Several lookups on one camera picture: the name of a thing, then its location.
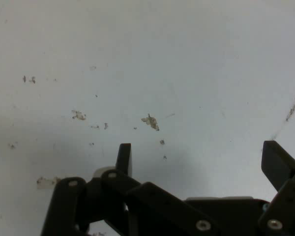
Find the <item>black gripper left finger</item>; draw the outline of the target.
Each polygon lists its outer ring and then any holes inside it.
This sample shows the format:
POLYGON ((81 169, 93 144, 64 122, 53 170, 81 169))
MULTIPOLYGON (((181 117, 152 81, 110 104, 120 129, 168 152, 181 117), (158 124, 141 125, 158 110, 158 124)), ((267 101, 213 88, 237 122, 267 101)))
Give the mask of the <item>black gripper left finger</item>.
POLYGON ((44 236, 86 236, 105 221, 122 236, 217 236, 218 224, 160 187, 131 176, 131 145, 121 144, 116 165, 91 181, 60 180, 42 229, 44 236))

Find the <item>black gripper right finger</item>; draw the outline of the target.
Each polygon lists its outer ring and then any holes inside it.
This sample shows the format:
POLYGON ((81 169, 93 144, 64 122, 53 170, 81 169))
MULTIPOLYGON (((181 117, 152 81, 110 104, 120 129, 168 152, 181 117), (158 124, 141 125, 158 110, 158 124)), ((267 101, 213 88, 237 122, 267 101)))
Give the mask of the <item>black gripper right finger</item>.
POLYGON ((267 236, 295 236, 295 159, 276 141, 263 144, 261 169, 277 194, 258 220, 267 236))

